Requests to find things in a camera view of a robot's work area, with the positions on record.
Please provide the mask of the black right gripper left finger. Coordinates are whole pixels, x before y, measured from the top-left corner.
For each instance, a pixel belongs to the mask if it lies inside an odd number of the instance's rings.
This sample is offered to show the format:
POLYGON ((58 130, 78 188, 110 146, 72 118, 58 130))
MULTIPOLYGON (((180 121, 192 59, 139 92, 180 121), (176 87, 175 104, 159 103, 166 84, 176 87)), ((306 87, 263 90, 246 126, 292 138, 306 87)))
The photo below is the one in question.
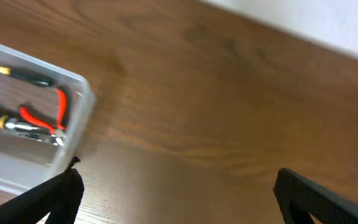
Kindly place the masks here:
POLYGON ((46 223, 74 223, 85 190, 77 162, 75 156, 61 174, 0 205, 0 224, 37 223, 44 216, 46 223))

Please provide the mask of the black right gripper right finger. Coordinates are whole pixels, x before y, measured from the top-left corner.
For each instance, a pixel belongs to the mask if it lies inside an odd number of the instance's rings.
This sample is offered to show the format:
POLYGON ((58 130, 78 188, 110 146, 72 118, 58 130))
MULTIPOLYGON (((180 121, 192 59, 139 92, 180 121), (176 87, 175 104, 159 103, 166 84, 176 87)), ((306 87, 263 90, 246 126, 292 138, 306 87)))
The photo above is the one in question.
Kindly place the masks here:
POLYGON ((358 205, 293 170, 278 171, 273 192, 286 224, 358 223, 358 205))

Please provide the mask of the thin metal wrench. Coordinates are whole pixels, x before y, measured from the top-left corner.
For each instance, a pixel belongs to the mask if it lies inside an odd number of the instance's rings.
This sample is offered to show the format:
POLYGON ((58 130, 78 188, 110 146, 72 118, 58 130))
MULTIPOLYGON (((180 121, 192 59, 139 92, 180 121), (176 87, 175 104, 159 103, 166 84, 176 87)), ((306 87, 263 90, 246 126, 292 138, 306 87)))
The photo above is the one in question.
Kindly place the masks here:
POLYGON ((64 146, 66 139, 65 133, 61 130, 56 130, 55 134, 43 134, 35 131, 11 131, 0 129, 0 135, 31 139, 38 142, 52 144, 54 146, 64 146))

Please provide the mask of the yellow black stubby screwdriver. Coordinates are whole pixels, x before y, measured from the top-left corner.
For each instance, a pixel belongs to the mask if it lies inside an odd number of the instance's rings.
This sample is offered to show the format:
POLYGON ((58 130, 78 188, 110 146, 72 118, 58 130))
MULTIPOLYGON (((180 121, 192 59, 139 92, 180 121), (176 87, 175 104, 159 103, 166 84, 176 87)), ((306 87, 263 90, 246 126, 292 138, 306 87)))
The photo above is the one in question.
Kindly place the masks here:
POLYGON ((20 122, 18 118, 15 118, 10 114, 0 113, 0 129, 10 131, 36 131, 40 128, 32 124, 20 122))

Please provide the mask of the red handled pliers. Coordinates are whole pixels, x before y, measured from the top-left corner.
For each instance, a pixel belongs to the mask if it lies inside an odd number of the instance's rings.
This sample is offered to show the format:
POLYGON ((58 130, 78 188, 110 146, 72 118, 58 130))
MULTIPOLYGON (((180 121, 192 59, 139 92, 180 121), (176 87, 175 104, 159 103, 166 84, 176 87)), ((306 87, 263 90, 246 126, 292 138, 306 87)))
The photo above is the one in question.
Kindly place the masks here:
POLYGON ((24 121, 47 129, 51 136, 56 136, 58 131, 64 133, 70 117, 71 98, 68 96, 67 89, 64 86, 58 86, 55 91, 58 100, 55 118, 42 114, 29 103, 19 106, 19 114, 24 121))

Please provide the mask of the small yellow precision screwdriver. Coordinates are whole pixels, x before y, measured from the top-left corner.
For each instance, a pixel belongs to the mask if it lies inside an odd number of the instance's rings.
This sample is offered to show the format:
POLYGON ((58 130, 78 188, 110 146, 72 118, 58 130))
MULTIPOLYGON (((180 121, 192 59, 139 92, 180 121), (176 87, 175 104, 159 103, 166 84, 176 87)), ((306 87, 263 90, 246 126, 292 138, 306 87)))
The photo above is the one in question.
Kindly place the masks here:
POLYGON ((54 79, 46 75, 21 68, 0 66, 0 73, 43 88, 53 86, 55 83, 54 79))

